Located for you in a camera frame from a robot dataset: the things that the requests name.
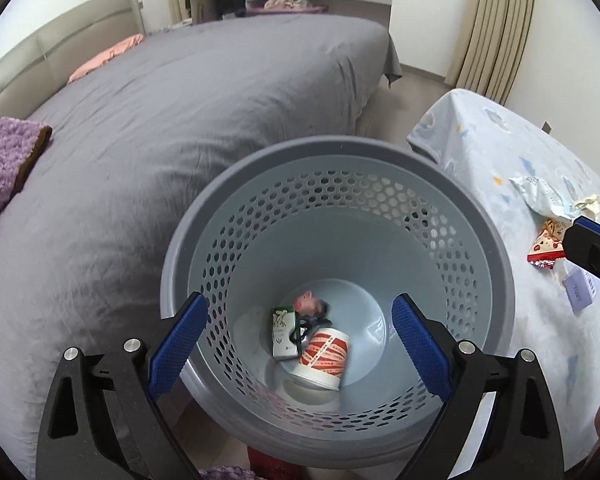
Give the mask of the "pink pig toy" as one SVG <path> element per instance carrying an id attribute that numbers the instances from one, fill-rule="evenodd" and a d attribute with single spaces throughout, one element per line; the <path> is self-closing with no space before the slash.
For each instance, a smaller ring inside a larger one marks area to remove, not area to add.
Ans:
<path id="1" fill-rule="evenodd" d="M 328 310 L 328 303 L 313 295 L 307 290 L 294 300 L 294 312 L 302 318 L 324 318 Z"/>

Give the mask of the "pink pillow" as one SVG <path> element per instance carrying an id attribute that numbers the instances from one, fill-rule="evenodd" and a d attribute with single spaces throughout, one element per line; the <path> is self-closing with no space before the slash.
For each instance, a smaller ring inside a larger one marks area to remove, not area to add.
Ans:
<path id="1" fill-rule="evenodd" d="M 67 84 L 72 84 L 73 82 L 85 77 L 94 70 L 98 70 L 102 66 L 109 63 L 111 60 L 116 58 L 119 55 L 125 54 L 129 50 L 138 46 L 145 40 L 145 36 L 142 34 L 136 34 L 129 36 L 128 38 L 124 38 L 123 40 L 117 42 L 112 47 L 109 47 L 99 54 L 96 54 L 88 61 L 79 66 L 70 76 L 67 81 Z"/>

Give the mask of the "white paper ball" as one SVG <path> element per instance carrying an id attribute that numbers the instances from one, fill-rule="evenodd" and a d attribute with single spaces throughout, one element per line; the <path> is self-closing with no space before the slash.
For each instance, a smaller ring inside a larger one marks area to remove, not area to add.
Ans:
<path id="1" fill-rule="evenodd" d="M 600 196 L 598 194 L 592 194 L 578 200 L 573 205 L 574 212 L 578 216 L 585 216 L 586 218 L 596 221 L 600 214 Z"/>

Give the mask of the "red white paper cup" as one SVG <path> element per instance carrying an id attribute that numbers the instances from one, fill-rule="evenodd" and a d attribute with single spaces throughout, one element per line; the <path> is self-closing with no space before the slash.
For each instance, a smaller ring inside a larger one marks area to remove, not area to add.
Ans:
<path id="1" fill-rule="evenodd" d="M 320 328 L 310 338 L 290 374 L 302 384 L 338 391 L 349 351 L 347 334 L 334 328 Z"/>

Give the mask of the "white blue plastic wrapper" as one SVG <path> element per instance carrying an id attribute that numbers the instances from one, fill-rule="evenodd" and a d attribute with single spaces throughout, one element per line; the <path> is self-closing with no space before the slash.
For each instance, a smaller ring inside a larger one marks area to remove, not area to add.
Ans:
<path id="1" fill-rule="evenodd" d="M 527 206 L 540 216 L 565 223 L 573 222 L 576 218 L 573 206 L 542 178 L 510 177 L 509 182 Z"/>

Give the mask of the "bed with grey sheet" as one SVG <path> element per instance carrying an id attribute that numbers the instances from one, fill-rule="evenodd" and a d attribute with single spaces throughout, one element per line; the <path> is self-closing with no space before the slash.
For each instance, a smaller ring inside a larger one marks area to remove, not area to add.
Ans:
<path id="1" fill-rule="evenodd" d="M 354 133 L 399 70 L 364 18 L 236 18 L 158 32 L 34 112 L 52 142 L 0 218 L 0 447 L 25 477 L 61 353 L 158 322 L 164 256 L 201 190 L 271 144 Z"/>

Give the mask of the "beige curtain right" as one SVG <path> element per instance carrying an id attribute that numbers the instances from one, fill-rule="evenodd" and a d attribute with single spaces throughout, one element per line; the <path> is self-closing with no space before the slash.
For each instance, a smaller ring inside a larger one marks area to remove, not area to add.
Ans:
<path id="1" fill-rule="evenodd" d="M 535 0 L 467 0 L 445 83 L 505 104 L 530 32 Z"/>

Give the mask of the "grey perforated trash bin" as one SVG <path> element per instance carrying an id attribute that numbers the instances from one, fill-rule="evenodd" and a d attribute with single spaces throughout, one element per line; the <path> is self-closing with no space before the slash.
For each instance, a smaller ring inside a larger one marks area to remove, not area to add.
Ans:
<path id="1" fill-rule="evenodd" d="M 402 460 L 439 411 L 393 328 L 397 296 L 489 353 L 507 351 L 515 313 L 483 208 L 425 157 L 354 136 L 279 143 L 215 178 L 172 237 L 162 315 L 192 292 L 209 310 L 188 391 L 250 448 L 321 468 Z M 273 309 L 305 292 L 351 341 L 336 391 L 299 384 L 272 355 Z"/>

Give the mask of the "light blue patterned blanket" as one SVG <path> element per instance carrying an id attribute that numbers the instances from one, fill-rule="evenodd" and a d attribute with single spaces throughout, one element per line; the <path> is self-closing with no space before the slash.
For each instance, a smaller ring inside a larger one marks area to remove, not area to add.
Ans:
<path id="1" fill-rule="evenodd" d="M 538 356 L 557 412 L 565 463 L 584 460 L 597 436 L 600 406 L 600 292 L 574 312 L 562 280 L 528 263 L 543 218 L 513 187 L 513 177 L 537 177 L 567 203 L 600 196 L 600 177 L 549 134 L 501 105 L 467 90 L 438 99 L 407 136 L 411 146 L 464 185 L 483 206 L 506 247 L 515 282 L 515 322 L 509 353 Z"/>

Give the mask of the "purple fluffy blanket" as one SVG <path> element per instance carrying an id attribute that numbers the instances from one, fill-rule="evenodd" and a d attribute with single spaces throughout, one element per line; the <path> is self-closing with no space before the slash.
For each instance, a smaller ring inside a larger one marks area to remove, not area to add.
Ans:
<path id="1" fill-rule="evenodd" d="M 0 215 L 22 191 L 52 134 L 52 127 L 42 122 L 0 117 Z"/>

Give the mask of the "red cream snack wrapper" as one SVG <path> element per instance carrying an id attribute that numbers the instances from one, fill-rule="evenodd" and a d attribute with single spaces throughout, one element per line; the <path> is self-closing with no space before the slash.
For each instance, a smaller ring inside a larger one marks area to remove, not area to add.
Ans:
<path id="1" fill-rule="evenodd" d="M 559 259 L 565 258 L 562 247 L 566 226 L 547 219 L 527 254 L 527 262 L 538 269 L 553 269 Z"/>

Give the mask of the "green white small carton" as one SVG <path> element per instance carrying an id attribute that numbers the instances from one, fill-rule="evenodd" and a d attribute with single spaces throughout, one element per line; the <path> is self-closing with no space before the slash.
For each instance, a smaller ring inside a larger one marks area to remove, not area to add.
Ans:
<path id="1" fill-rule="evenodd" d="M 294 332 L 297 328 L 296 311 L 291 306 L 272 309 L 272 357 L 276 361 L 294 359 L 299 355 L 298 342 Z"/>

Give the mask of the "pink clothes pile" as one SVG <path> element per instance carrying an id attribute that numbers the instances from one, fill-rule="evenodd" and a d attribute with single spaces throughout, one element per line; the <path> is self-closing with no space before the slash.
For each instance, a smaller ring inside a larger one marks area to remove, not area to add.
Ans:
<path id="1" fill-rule="evenodd" d="M 272 11 L 294 11 L 310 8 L 312 3 L 308 0 L 268 0 L 264 4 L 265 10 Z"/>

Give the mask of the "beige padded headboard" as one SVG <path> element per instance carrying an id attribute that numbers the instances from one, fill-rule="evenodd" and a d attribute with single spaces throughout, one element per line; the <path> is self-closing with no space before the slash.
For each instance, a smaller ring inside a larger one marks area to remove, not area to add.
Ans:
<path id="1" fill-rule="evenodd" d="M 0 117 L 28 118 L 78 67 L 144 31 L 138 0 L 88 0 L 60 14 L 0 58 Z"/>

